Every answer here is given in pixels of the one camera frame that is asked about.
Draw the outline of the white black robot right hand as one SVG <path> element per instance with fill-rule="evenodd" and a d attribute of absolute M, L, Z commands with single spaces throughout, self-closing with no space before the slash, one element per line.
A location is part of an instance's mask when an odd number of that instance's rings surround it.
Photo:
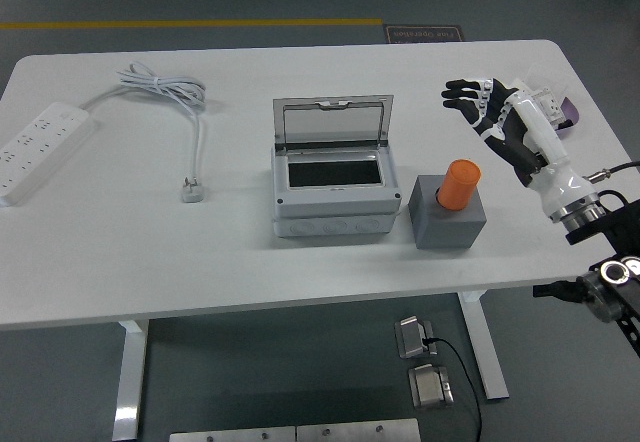
<path fill-rule="evenodd" d="M 451 80 L 443 106 L 461 112 L 482 141 L 538 194 L 543 213 L 569 230 L 605 215 L 593 184 L 568 153 L 533 95 L 496 79 Z"/>

